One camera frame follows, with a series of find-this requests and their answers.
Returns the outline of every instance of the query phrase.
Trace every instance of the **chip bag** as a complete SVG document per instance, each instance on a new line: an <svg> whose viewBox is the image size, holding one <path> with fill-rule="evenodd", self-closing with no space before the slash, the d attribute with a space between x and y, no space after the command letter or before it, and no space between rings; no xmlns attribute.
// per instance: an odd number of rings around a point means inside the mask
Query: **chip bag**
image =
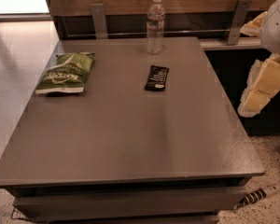
<svg viewBox="0 0 280 224"><path fill-rule="evenodd" d="M94 62L94 53L65 53L57 57L36 86L35 93L83 92Z"/></svg>

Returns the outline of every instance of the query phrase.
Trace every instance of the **green package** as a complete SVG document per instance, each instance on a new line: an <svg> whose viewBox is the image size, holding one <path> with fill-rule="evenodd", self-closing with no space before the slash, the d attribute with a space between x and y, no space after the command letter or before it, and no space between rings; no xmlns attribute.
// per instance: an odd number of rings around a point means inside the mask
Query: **green package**
<svg viewBox="0 0 280 224"><path fill-rule="evenodd" d="M35 93L83 92L94 62L94 53L65 53L49 68L36 86Z"/></svg>

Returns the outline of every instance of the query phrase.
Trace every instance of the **clear bottle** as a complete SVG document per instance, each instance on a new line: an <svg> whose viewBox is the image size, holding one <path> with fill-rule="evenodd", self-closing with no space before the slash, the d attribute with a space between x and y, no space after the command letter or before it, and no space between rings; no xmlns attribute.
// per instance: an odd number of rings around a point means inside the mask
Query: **clear bottle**
<svg viewBox="0 0 280 224"><path fill-rule="evenodd" d="M165 9L161 0L153 0L147 12L147 52L160 54L164 34Z"/></svg>

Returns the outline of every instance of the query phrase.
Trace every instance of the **gray tabletop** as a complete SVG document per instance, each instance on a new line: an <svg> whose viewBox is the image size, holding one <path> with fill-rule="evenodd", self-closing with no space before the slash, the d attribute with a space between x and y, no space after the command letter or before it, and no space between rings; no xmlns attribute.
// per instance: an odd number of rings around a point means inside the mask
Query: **gray tabletop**
<svg viewBox="0 0 280 224"><path fill-rule="evenodd" d="M240 120L194 37L60 41L56 54L93 51L80 95L33 95L0 160L0 187L120 183L264 174ZM152 64L166 90L145 91Z"/></svg>

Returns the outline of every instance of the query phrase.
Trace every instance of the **desk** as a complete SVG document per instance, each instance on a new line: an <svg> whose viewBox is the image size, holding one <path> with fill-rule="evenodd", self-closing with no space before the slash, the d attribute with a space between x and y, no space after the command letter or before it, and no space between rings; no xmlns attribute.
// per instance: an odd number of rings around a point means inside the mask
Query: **desk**
<svg viewBox="0 0 280 224"><path fill-rule="evenodd" d="M33 221L208 214L264 168L194 37L60 41L93 51L86 92L34 95L0 160L0 188ZM145 91L152 64L166 90Z"/></svg>

